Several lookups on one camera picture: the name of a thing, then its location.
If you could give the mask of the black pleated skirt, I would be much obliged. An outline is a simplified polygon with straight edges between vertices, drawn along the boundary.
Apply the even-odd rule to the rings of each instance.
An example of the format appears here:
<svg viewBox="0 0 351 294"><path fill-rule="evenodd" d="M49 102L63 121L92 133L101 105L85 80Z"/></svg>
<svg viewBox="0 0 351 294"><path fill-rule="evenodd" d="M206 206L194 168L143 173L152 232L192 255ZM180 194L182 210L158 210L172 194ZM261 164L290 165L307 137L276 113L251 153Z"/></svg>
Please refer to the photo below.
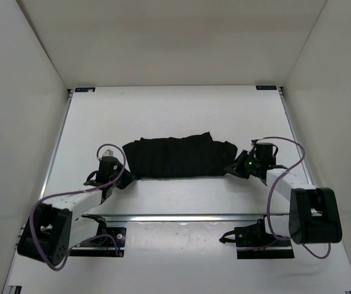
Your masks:
<svg viewBox="0 0 351 294"><path fill-rule="evenodd" d="M141 138L123 146L137 179L216 177L235 160L238 148L209 132L185 138Z"/></svg>

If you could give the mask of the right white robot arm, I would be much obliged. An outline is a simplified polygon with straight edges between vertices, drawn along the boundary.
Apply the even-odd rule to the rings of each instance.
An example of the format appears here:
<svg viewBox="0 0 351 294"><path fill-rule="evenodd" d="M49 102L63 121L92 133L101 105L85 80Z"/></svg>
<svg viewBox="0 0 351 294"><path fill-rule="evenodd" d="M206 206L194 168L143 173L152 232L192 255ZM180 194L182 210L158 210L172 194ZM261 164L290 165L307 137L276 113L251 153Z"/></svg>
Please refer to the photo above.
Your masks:
<svg viewBox="0 0 351 294"><path fill-rule="evenodd" d="M273 143L252 141L250 151L242 151L226 172L238 178L258 178L269 187L266 215L255 224L234 229L236 240L245 247L265 246L275 241L296 244L339 243L342 227L336 196L332 189L308 184L290 169L279 165L279 148ZM275 193L289 202L289 212L272 215L271 201Z"/></svg>

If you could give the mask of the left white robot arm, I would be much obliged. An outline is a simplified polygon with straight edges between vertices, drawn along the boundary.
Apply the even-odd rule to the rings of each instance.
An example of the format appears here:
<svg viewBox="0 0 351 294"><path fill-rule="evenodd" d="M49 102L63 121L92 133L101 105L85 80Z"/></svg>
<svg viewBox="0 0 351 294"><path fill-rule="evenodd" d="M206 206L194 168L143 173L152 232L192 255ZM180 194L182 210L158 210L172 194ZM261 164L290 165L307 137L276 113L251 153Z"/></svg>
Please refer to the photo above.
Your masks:
<svg viewBox="0 0 351 294"><path fill-rule="evenodd" d="M113 189L125 188L134 177L126 169L127 159L118 160L113 144L98 155L98 170L84 183L86 190L62 192L41 198L32 207L17 244L21 256L43 262L60 271L72 249L82 243L112 244L115 255L122 251L114 236L107 232L106 220L90 210L104 204Z"/></svg>

